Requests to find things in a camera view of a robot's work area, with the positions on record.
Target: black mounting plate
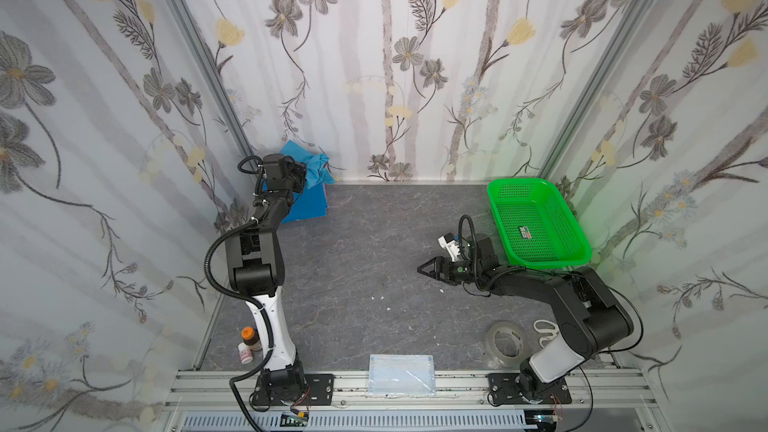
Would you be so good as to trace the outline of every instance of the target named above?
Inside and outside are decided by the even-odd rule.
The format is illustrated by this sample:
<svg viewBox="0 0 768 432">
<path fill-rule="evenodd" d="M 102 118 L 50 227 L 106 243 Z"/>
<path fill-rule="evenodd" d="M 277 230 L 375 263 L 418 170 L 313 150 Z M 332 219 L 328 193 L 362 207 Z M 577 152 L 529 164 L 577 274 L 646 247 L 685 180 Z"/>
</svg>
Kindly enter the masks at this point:
<svg viewBox="0 0 768 432">
<path fill-rule="evenodd" d="M 518 385 L 514 381 L 518 374 L 488 374 L 488 384 L 491 389 L 491 399 L 493 399 L 494 405 L 517 405 L 517 404 L 529 404 L 520 395 L 518 391 Z M 570 404 L 572 402 L 571 393 L 568 389 L 563 390 L 565 385 L 565 379 L 557 379 L 555 387 L 552 388 L 552 395 L 558 399 L 559 404 Z M 542 404 L 554 404 L 554 400 L 550 398 L 543 399 L 539 405 Z"/>
<path fill-rule="evenodd" d="M 297 407 L 305 405 L 331 405 L 333 399 L 333 374 L 304 374 L 307 385 L 310 386 L 310 395 L 302 400 Z M 268 398 L 267 390 L 261 383 L 261 376 L 256 381 L 254 394 L 250 398 L 250 406 L 254 410 L 265 409 L 270 405 L 285 405 L 278 397 Z"/>
</svg>

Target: roll of tape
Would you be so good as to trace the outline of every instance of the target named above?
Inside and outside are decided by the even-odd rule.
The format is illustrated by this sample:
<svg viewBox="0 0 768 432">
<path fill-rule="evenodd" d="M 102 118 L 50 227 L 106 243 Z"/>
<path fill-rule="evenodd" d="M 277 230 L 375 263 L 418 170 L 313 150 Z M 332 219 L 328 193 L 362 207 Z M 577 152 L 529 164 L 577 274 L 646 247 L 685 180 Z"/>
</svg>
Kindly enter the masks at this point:
<svg viewBox="0 0 768 432">
<path fill-rule="evenodd" d="M 508 334 L 517 346 L 513 357 L 504 355 L 496 346 L 496 334 Z M 496 322 L 485 334 L 485 350 L 505 368 L 520 368 L 520 363 L 531 357 L 531 349 L 525 340 L 525 332 L 512 322 Z"/>
</svg>

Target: scissors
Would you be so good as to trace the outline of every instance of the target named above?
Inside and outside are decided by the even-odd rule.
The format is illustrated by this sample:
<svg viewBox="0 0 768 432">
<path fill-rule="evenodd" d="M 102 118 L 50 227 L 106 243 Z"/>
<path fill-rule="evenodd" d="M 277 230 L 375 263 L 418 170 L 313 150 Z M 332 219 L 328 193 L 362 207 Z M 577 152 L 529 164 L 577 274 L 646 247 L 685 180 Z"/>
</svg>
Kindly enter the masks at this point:
<svg viewBox="0 0 768 432">
<path fill-rule="evenodd" d="M 539 327 L 539 323 L 549 324 L 552 326 L 552 328 Z M 543 318 L 540 318 L 539 320 L 533 322 L 533 329 L 539 332 L 540 334 L 545 334 L 540 338 L 538 338 L 538 345 L 539 347 L 542 347 L 542 348 L 544 347 L 544 342 L 551 341 L 553 338 L 557 337 L 558 334 L 560 333 L 560 327 L 558 327 L 556 323 L 550 322 Z"/>
</svg>

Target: wall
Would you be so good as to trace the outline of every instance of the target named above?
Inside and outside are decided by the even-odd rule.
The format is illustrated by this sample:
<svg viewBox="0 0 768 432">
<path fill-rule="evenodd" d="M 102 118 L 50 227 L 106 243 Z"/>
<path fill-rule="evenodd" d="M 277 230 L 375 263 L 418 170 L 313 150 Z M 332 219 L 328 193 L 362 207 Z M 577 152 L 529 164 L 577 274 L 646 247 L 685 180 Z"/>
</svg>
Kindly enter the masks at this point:
<svg viewBox="0 0 768 432">
<path fill-rule="evenodd" d="M 536 167 L 631 0 L 186 0 L 252 145 L 341 179 Z"/>
<path fill-rule="evenodd" d="M 552 177 L 677 432 L 764 428 L 766 25 L 768 0 L 658 0 Z"/>
<path fill-rule="evenodd" d="M 163 0 L 2 0 L 0 24 L 2 428 L 148 430 L 250 182 Z"/>
</svg>

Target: green basket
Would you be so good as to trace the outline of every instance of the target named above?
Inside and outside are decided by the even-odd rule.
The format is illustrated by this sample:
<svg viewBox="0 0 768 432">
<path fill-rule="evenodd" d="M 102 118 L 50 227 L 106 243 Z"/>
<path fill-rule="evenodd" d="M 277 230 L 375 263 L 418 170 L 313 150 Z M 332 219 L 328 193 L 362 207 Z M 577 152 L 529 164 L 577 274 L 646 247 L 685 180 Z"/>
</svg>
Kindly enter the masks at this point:
<svg viewBox="0 0 768 432">
<path fill-rule="evenodd" d="M 550 269 L 592 258 L 581 226 L 551 182 L 500 178 L 488 184 L 488 197 L 511 264 Z"/>
</svg>

